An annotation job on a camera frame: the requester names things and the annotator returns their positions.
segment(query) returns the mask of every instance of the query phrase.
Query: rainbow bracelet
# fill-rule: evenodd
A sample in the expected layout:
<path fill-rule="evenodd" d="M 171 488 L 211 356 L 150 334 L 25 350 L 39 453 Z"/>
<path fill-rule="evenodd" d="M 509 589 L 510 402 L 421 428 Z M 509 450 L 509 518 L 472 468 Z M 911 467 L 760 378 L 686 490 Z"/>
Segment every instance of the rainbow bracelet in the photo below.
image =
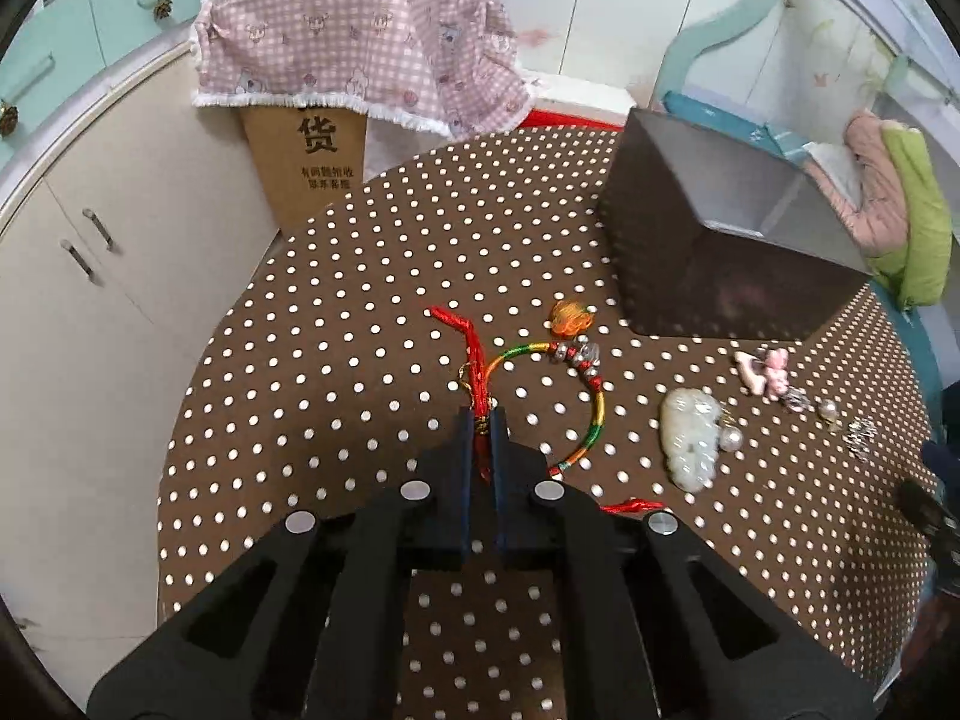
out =
<path fill-rule="evenodd" d="M 565 459 L 561 460 L 550 469 L 552 476 L 557 476 L 566 471 L 582 460 L 587 452 L 593 447 L 594 443 L 600 437 L 603 430 L 604 419 L 606 418 L 606 407 L 603 399 L 603 379 L 597 372 L 596 366 L 599 364 L 599 348 L 595 343 L 573 343 L 573 341 L 541 341 L 540 343 L 523 343 L 521 346 L 514 346 L 507 349 L 503 354 L 493 360 L 487 366 L 487 381 L 495 370 L 503 362 L 511 360 L 514 357 L 520 357 L 521 354 L 549 354 L 555 362 L 566 362 L 568 365 L 576 368 L 580 372 L 590 392 L 593 394 L 593 415 L 590 419 L 590 426 L 587 435 L 580 445 L 571 452 Z"/>

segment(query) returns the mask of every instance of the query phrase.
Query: brown polka dot surface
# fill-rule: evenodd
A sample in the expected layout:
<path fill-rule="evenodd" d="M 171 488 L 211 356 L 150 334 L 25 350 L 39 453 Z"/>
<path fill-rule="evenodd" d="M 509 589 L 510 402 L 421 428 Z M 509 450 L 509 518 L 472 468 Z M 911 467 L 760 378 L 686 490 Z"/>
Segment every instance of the brown polka dot surface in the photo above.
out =
<path fill-rule="evenodd" d="M 908 629 L 923 543 L 896 512 L 928 418 L 908 357 L 864 288 L 814 337 L 791 341 L 793 383 L 875 420 L 858 461 L 813 411 L 747 396 L 731 364 L 750 341 L 635 336 L 594 212 L 616 134 L 520 130 L 423 155 L 326 208 L 277 247 L 217 328 L 184 397 L 160 483 L 160 603 L 175 613 L 294 509 L 349 512 L 416 473 L 466 405 L 462 336 L 493 357 L 546 340 L 558 298 L 596 312 L 607 423 L 565 482 L 601 504 L 661 500 L 847 666 L 874 685 Z M 659 404 L 702 386 L 742 427 L 712 488 L 684 494 L 659 449 Z M 514 440 L 553 461 L 589 424 L 564 365 L 507 362 L 491 382 Z M 507 573 L 479 523 L 462 574 L 412 581 L 395 717 L 565 716 L 549 576 Z"/>

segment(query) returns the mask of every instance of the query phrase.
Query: red string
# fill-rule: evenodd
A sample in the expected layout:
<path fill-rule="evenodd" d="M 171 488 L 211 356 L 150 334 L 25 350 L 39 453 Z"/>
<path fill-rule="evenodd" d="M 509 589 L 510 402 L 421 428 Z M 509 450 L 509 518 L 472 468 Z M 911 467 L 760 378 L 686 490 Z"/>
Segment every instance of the red string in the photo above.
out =
<path fill-rule="evenodd" d="M 469 365 L 470 392 L 473 395 L 473 413 L 483 418 L 490 413 L 490 399 L 487 394 L 487 363 L 484 360 L 483 346 L 477 337 L 473 322 L 448 311 L 443 306 L 430 306 L 430 316 L 440 319 L 443 324 L 464 334 L 467 341 L 467 364 Z"/>
<path fill-rule="evenodd" d="M 467 371 L 469 372 L 470 393 L 473 398 L 473 416 L 484 419 L 490 414 L 490 396 L 487 391 L 487 362 L 484 359 L 483 346 L 477 337 L 473 322 L 454 314 L 442 306 L 430 306 L 430 316 L 440 319 L 443 324 L 464 334 L 467 342 Z M 480 478 L 490 480 L 490 437 L 481 433 L 473 436 L 473 456 L 480 472 Z"/>
<path fill-rule="evenodd" d="M 623 503 L 616 503 L 612 506 L 601 506 L 607 514 L 646 514 L 646 512 L 656 512 L 663 509 L 664 504 L 659 501 L 645 501 L 642 498 L 630 498 Z"/>

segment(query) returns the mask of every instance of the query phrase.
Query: pink cloth with lace trim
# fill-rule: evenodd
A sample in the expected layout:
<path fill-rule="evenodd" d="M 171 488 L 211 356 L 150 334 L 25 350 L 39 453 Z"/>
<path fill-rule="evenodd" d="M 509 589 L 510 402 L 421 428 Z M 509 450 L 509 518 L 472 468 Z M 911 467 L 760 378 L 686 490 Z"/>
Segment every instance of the pink cloth with lace trim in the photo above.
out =
<path fill-rule="evenodd" d="M 498 0 L 203 0 L 194 104 L 346 107 L 464 139 L 533 105 Z"/>

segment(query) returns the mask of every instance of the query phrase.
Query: cabinet handle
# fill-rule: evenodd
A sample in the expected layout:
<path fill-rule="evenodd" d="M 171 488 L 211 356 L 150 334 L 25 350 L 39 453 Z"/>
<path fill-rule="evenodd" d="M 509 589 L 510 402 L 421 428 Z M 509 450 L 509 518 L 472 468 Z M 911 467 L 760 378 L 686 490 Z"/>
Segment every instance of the cabinet handle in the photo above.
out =
<path fill-rule="evenodd" d="M 107 242 L 107 251 L 113 251 L 113 237 L 107 232 L 107 228 L 104 227 L 104 223 L 102 223 L 100 217 L 89 208 L 83 209 L 82 213 L 92 222 L 93 226 L 97 228 L 97 232 L 104 237 L 104 241 Z"/>
<path fill-rule="evenodd" d="M 79 265 L 83 269 L 83 272 L 86 274 L 86 277 L 90 281 L 96 282 L 97 274 L 93 272 L 93 268 L 90 268 L 90 266 L 86 264 L 86 260 L 83 259 L 83 255 L 77 251 L 76 247 L 74 247 L 74 245 L 71 244 L 71 242 L 66 240 L 66 238 L 61 240 L 61 247 L 65 248 L 67 252 L 69 252 L 70 256 L 73 257 L 73 259 L 76 261 L 77 265 Z"/>

